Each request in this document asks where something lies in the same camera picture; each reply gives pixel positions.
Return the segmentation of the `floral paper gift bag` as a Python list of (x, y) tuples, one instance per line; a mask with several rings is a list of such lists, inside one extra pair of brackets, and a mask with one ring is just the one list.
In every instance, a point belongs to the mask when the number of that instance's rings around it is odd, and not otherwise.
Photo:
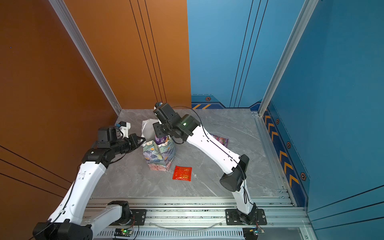
[(142, 144), (144, 158), (152, 171), (168, 171), (176, 153), (175, 142), (169, 137), (169, 141), (162, 145), (155, 143), (154, 123), (158, 120), (149, 119), (142, 121), (142, 135), (146, 142)]

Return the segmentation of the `purple Fox's berries candy bag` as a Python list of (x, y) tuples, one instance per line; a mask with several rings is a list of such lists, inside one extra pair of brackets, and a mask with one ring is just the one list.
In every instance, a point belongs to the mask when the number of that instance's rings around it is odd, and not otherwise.
[(155, 137), (155, 143), (157, 145), (165, 144), (168, 141), (169, 141), (169, 136), (165, 136), (165, 137), (161, 137), (161, 138)]

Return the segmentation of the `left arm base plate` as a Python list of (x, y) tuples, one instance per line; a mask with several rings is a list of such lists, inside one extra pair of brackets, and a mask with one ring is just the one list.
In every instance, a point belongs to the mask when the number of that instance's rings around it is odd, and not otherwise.
[(110, 226), (143, 226), (145, 224), (146, 217), (146, 209), (133, 209), (131, 210), (131, 215), (129, 217), (121, 218), (110, 224)]

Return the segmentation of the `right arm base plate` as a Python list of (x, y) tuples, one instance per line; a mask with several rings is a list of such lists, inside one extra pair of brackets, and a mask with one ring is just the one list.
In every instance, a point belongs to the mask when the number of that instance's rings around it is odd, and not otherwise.
[(237, 209), (227, 209), (226, 224), (229, 226), (247, 225), (247, 226), (266, 226), (268, 224), (265, 211), (256, 209), (248, 215), (241, 213)]

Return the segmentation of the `red snack packet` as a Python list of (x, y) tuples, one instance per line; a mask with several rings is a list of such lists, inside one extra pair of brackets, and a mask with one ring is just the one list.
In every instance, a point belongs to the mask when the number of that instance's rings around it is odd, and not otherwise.
[(192, 167), (175, 166), (173, 180), (190, 182), (192, 180)]

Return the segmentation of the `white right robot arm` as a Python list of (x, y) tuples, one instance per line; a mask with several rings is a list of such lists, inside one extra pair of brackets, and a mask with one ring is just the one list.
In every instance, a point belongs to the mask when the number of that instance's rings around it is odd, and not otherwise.
[(156, 103), (154, 114), (159, 120), (153, 124), (156, 136), (181, 139), (183, 143), (195, 146), (211, 158), (224, 172), (220, 183), (233, 194), (239, 222), (243, 225), (257, 225), (261, 215), (247, 187), (249, 157), (245, 154), (240, 156), (222, 145), (208, 133), (200, 118), (196, 119), (189, 114), (181, 117), (167, 103)]

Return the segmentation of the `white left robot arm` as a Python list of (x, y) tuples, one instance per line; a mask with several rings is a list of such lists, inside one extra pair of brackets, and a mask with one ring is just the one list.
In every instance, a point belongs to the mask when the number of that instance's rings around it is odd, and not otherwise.
[(105, 137), (83, 157), (78, 173), (67, 194), (46, 222), (37, 223), (35, 240), (92, 240), (112, 223), (133, 225), (135, 220), (127, 201), (112, 201), (107, 207), (82, 224), (91, 195), (109, 165), (117, 163), (116, 155), (138, 149), (145, 138), (136, 134), (118, 139)]

